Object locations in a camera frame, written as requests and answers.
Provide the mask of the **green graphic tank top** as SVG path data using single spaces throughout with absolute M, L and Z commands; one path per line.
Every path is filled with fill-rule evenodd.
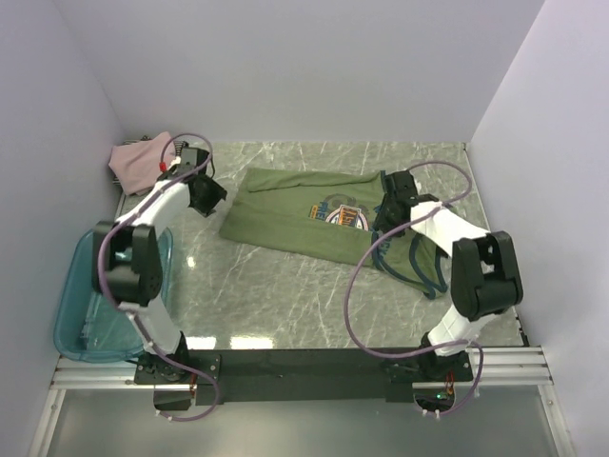
M 372 225 L 384 195 L 383 172 L 249 169 L 219 234 L 237 243 L 375 268 L 373 253 L 363 255 L 377 240 Z M 401 282 L 423 293 L 421 286 Z

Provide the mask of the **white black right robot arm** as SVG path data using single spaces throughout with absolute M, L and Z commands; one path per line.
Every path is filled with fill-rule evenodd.
M 454 368 L 467 342 L 523 296 L 511 236 L 491 232 L 458 216 L 431 194 L 420 194 L 408 171 L 381 175 L 384 196 L 372 225 L 372 237 L 406 222 L 402 230 L 372 254 L 375 268 L 433 299 L 447 292 L 452 304 L 440 322 L 422 337 L 415 366 L 438 380 Z

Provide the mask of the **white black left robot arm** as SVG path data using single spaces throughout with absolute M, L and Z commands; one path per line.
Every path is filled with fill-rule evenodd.
M 179 163 L 158 178 L 150 193 L 114 221 L 93 228 L 92 285 L 127 316 L 144 351 L 157 356 L 156 370 L 168 382 L 189 374 L 187 345 L 169 317 L 161 289 L 164 272 L 158 238 L 185 209 L 208 217 L 227 191 L 208 174 L 213 159 L 206 149 L 184 148 Z

